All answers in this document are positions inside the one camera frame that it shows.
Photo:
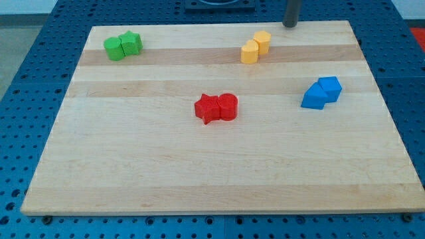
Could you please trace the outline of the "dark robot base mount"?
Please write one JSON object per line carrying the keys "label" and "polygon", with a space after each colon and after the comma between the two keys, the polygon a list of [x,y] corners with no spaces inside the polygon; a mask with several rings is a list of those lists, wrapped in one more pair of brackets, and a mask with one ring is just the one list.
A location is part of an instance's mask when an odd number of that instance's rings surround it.
{"label": "dark robot base mount", "polygon": [[186,12],[249,10],[256,7],[256,0],[184,0]]}

